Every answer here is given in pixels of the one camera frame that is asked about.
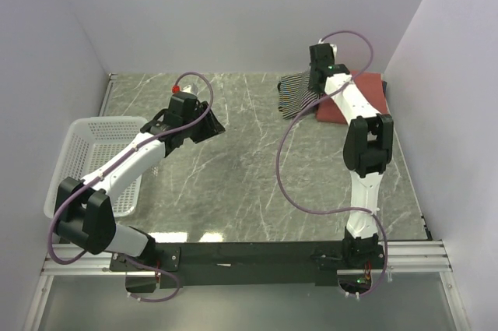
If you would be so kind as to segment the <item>black white striped tank top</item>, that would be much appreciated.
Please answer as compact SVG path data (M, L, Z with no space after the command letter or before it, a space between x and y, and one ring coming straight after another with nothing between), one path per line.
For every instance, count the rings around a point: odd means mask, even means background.
M285 120L294 119L321 95L310 90L310 71L282 76L277 84L278 111Z

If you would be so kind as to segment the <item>red printed tank top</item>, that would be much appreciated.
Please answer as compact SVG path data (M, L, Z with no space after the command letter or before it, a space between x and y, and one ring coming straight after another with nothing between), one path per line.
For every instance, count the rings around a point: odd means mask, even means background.
M344 90L319 103L315 115L318 121L349 125L357 117L388 113L380 73L363 73L347 85L342 74L333 76L327 81L325 92L330 94L343 86Z

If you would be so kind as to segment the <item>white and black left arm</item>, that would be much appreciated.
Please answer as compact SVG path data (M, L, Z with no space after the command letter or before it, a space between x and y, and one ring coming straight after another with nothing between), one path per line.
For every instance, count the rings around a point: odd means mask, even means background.
M49 234L77 245L84 253L127 255L136 269L150 268L160 259L155 239L117 224L114 202L186 139L201 143L224 131L208 101L192 93L175 93L168 107L145 123L118 155L81 179L67 177L60 183Z

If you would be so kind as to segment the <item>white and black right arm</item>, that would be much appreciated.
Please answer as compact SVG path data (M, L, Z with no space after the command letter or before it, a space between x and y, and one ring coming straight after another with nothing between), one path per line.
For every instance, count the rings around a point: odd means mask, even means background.
M328 95L348 124L343 160L351 175L352 210L341 252L347 266L358 268L383 253L375 217L381 180L392 158L394 122L369 103L343 64L312 66L310 89Z

